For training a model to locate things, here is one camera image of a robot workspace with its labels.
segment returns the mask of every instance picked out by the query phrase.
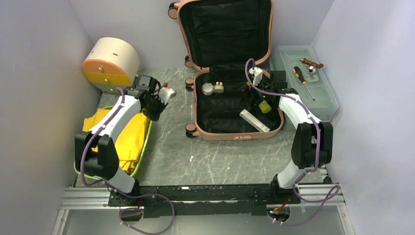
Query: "yellow towel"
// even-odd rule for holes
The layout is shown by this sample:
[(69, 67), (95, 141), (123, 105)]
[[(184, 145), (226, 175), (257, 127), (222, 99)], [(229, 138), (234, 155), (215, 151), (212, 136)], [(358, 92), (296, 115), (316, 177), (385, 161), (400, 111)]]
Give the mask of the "yellow towel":
[[(110, 110), (98, 109), (96, 113), (84, 120), (83, 131), (89, 131), (97, 125)], [(150, 119), (144, 114), (136, 114), (122, 130), (115, 142), (115, 149), (119, 158), (119, 167), (124, 171), (133, 171), (144, 145)]]

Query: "pink suitcase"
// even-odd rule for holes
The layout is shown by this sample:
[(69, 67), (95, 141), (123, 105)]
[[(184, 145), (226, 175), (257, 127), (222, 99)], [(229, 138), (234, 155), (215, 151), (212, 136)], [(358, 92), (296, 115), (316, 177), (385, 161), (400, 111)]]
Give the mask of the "pink suitcase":
[[(283, 114), (278, 103), (263, 114), (252, 106), (245, 77), (245, 62), (265, 62), (271, 53), (272, 0), (182, 0), (169, 6), (169, 17), (178, 19), (188, 56), (187, 67), (200, 72), (185, 81), (193, 91), (195, 123), (186, 126), (186, 136), (209, 141), (264, 139), (282, 127)], [(285, 83), (275, 71), (263, 72), (263, 79)], [(205, 83), (221, 83), (224, 92), (206, 95)], [(271, 130), (259, 132), (239, 113), (247, 109)]]

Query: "white wall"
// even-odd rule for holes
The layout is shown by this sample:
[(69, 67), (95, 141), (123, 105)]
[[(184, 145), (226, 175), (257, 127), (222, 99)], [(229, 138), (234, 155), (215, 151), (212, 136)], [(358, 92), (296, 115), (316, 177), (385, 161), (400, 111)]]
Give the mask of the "white wall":
[(312, 44), (340, 105), (329, 173), (362, 235), (415, 231), (414, 12), (335, 0)]
[(74, 134), (99, 93), (82, 74), (93, 44), (67, 0), (2, 0), (0, 228), (50, 234), (75, 177)]
[[(183, 37), (177, 20), (167, 15), (173, 1), (70, 0), (94, 42), (121, 38), (134, 46), (141, 66), (148, 68), (184, 67)], [(273, 46), (311, 44), (332, 2), (274, 0)]]

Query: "screwdriver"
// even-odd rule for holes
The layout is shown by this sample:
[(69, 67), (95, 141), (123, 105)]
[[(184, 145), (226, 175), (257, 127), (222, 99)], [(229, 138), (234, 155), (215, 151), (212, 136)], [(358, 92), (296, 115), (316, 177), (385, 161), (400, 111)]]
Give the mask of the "screwdriver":
[(308, 90), (308, 93), (310, 94), (310, 96), (311, 96), (311, 98), (314, 100), (314, 101), (316, 101), (316, 99), (313, 97), (313, 95), (311, 94), (311, 92), (310, 92), (310, 90), (308, 89), (308, 87), (307, 87), (307, 82), (305, 81), (305, 79), (304, 79), (304, 76), (302, 75), (302, 72), (301, 72), (301, 70), (297, 67), (297, 66), (295, 66), (294, 67), (294, 74), (299, 78), (299, 80), (301, 81), (301, 84), (303, 84), (306, 88), (307, 88), (307, 90)]

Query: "floor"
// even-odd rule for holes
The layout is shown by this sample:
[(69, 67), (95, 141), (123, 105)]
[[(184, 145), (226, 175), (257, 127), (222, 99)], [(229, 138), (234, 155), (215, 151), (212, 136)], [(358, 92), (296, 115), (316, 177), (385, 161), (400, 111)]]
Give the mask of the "floor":
[[(189, 139), (184, 127), (194, 123), (192, 92), (184, 81), (193, 78), (195, 69), (143, 69), (168, 82), (177, 91), (160, 120), (153, 123), (149, 144), (136, 176), (141, 185), (208, 185), (269, 183), (291, 160), (294, 131), (279, 131), (274, 137), (250, 141), (206, 141)], [(114, 105), (119, 95), (104, 93), (98, 105)], [(320, 183), (319, 172), (308, 175), (303, 182)], [(77, 187), (82, 182), (77, 180)]]

